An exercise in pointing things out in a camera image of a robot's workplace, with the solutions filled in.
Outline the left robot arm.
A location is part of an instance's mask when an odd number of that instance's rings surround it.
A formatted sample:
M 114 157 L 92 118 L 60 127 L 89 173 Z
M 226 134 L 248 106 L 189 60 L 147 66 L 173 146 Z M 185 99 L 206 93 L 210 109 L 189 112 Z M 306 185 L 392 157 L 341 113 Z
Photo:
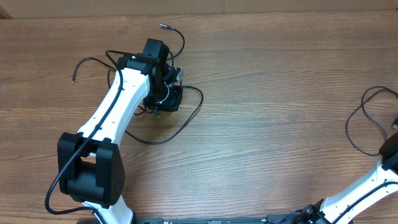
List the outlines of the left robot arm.
M 92 211 L 97 223 L 134 223 L 122 192 L 125 171 L 119 145 L 139 105 L 174 112 L 182 100 L 183 70 L 167 63 L 169 48 L 148 39 L 142 53 L 121 52 L 111 88 L 93 116 L 75 134 L 57 143 L 58 176 L 54 185 Z

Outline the black USB cable long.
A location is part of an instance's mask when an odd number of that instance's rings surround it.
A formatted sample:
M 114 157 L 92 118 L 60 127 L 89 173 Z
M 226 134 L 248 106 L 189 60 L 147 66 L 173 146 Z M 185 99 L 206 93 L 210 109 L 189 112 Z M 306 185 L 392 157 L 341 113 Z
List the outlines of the black USB cable long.
M 366 89 L 359 103 L 345 121 L 345 134 L 351 147 L 370 157 L 380 155 L 379 146 L 392 135 L 388 118 L 393 118 L 391 109 L 397 108 L 397 91 L 376 85 Z

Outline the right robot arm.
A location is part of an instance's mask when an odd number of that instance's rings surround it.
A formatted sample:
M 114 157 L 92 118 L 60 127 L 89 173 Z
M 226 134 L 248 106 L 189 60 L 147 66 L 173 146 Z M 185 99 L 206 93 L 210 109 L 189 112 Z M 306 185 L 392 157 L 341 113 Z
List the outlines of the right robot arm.
M 376 165 L 340 193 L 308 205 L 295 223 L 350 223 L 353 218 L 397 191 L 397 134 L 393 134 L 379 149 L 382 156 Z

